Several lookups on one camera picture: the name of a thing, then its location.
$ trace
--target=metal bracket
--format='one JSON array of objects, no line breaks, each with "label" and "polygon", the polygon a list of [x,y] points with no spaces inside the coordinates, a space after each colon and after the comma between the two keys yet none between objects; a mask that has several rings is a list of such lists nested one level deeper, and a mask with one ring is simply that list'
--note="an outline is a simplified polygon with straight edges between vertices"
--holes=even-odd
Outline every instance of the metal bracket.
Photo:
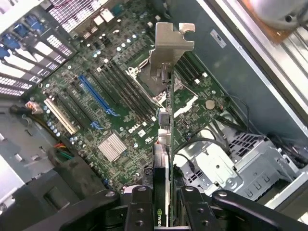
[{"label": "metal bracket", "polygon": [[161,76],[163,64],[174,67],[185,51],[194,49],[194,41],[184,39],[187,31],[195,32],[195,25],[179,23],[179,31],[174,31],[172,23],[156,24],[155,50],[150,55],[152,77]]}]

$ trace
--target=sata port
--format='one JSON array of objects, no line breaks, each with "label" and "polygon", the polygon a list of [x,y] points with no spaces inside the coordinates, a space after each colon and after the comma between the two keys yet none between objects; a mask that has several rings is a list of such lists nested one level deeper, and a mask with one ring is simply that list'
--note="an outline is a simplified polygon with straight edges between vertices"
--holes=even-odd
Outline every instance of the sata port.
[{"label": "sata port", "polygon": [[188,123],[187,123],[186,120],[182,120],[182,123],[183,123],[183,125],[184,125],[185,127],[188,127]]}]

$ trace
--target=white pci slot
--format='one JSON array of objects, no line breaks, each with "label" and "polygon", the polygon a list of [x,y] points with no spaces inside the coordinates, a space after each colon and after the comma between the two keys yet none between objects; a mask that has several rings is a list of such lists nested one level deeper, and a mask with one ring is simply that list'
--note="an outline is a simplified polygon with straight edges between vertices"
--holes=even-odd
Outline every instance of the white pci slot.
[{"label": "white pci slot", "polygon": [[66,128],[66,130],[73,135],[77,132],[77,129],[69,122],[65,115],[59,110],[59,108],[50,100],[46,99],[44,103],[48,106],[51,112],[58,118],[61,124]]}]

